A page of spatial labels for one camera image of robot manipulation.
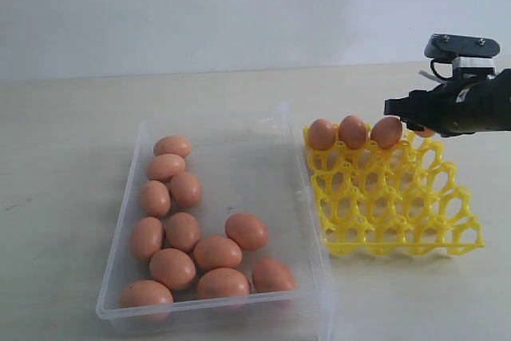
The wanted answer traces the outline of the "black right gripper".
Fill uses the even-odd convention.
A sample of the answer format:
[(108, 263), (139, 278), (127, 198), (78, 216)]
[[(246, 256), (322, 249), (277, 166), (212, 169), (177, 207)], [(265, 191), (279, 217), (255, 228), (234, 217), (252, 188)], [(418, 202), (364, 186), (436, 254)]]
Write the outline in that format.
[(385, 100), (383, 115), (401, 117), (400, 121), (412, 132), (430, 129), (444, 137), (491, 132), (499, 129), (498, 94), (498, 81), (445, 83), (430, 91), (409, 92), (409, 98), (419, 108), (414, 121), (402, 118), (410, 115), (408, 97)]

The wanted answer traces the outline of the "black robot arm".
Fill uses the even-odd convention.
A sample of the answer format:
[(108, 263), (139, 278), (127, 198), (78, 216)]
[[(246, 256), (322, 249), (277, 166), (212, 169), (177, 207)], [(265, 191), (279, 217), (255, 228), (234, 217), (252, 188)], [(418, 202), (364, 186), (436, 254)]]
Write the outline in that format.
[(416, 89), (385, 101), (383, 114), (398, 117), (416, 132), (429, 129), (442, 137), (510, 130), (510, 70), (492, 79), (469, 77)]

